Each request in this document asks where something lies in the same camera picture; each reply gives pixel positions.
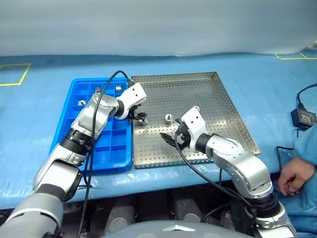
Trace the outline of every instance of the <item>person's arm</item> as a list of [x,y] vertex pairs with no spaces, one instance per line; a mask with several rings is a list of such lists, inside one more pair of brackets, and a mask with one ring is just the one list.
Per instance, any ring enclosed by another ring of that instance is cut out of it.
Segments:
[[309,180],[317,165],[317,125],[305,131],[294,143],[297,156],[283,166],[278,179],[283,195],[294,195]]

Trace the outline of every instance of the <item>blue plastic tray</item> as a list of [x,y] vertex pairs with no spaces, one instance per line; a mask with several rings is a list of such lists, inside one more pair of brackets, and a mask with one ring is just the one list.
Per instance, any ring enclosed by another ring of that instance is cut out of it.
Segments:
[[[75,120],[84,106],[79,106],[81,100],[89,101],[96,87],[103,88],[109,78],[81,78],[74,79],[70,85],[67,98],[60,115],[56,133],[50,151],[57,143],[60,143],[70,125]],[[114,78],[106,89],[106,94],[118,97],[121,93],[115,92],[115,86],[121,85],[127,89],[127,81],[123,77]],[[127,171],[132,166],[132,123],[127,119],[117,120],[114,117],[108,119],[107,125],[99,136],[94,150],[93,173],[108,173]]]

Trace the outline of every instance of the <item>blue clothing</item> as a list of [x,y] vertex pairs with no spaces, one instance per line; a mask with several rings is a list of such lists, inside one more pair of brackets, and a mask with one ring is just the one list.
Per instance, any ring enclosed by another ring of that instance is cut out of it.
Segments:
[[[298,137],[294,150],[304,160],[317,165],[317,125]],[[317,238],[317,172],[304,184],[300,194],[293,197],[280,195],[279,199],[299,237]]]

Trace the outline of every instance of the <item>human hand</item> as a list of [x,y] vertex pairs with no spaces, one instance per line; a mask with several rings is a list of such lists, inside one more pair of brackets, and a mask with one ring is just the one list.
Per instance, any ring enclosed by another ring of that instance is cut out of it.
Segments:
[[280,192],[294,196],[299,193],[299,189],[309,180],[315,172],[315,165],[296,156],[289,163],[283,166],[281,175],[278,178],[278,187]]

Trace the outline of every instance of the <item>stainless steel tray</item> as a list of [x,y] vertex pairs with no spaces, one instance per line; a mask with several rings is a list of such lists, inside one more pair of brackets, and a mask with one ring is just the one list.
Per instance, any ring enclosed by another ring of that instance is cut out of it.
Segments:
[[[178,124],[164,124],[166,114],[180,118],[193,106],[200,107],[208,132],[239,141],[253,155],[258,147],[245,127],[216,72],[133,76],[147,94],[140,111],[149,124],[133,123],[134,165],[136,168],[183,164],[175,148],[163,141],[160,132],[174,136]],[[202,153],[183,150],[191,163],[210,162]]]

